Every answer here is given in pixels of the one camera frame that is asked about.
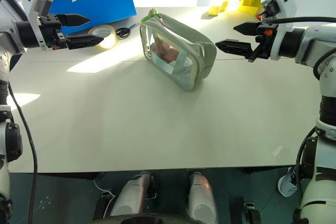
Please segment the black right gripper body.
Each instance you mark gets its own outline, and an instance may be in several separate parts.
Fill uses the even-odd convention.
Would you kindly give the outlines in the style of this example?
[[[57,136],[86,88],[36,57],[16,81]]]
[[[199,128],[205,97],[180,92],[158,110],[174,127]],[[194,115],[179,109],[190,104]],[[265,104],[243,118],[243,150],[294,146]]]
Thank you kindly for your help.
[[[252,25],[250,35],[255,37],[255,42],[259,43],[259,45],[254,50],[250,50],[246,59],[249,62],[253,62],[257,58],[269,59],[272,45],[277,34],[278,25],[260,22],[252,23]]]

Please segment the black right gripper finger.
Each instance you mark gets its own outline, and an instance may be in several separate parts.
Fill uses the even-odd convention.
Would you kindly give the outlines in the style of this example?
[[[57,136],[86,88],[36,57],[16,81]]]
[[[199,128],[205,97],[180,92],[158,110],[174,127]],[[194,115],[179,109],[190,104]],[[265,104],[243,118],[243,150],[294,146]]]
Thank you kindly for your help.
[[[259,26],[260,22],[245,22],[235,26],[233,30],[243,35],[257,35],[257,28]]]
[[[223,41],[216,42],[215,45],[219,50],[227,54],[243,56],[244,58],[250,58],[253,53],[251,44],[247,42],[225,39]]]

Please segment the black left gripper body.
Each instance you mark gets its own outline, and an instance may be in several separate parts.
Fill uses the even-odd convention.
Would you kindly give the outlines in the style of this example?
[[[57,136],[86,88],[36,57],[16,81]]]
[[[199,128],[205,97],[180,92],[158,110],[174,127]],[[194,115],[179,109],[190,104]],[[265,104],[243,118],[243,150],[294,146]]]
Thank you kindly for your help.
[[[62,24],[55,14],[49,14],[46,18],[39,19],[39,29],[48,48],[53,50],[68,48],[67,37],[62,33]]]

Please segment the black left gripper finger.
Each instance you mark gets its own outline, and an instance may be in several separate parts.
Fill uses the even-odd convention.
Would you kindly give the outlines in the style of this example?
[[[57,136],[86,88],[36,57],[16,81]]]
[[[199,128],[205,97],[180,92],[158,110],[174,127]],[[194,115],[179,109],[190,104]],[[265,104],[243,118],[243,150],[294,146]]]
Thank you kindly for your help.
[[[60,27],[78,27],[91,20],[79,14],[59,14]]]
[[[96,35],[68,36],[67,47],[69,50],[94,47],[104,40],[103,37]]]

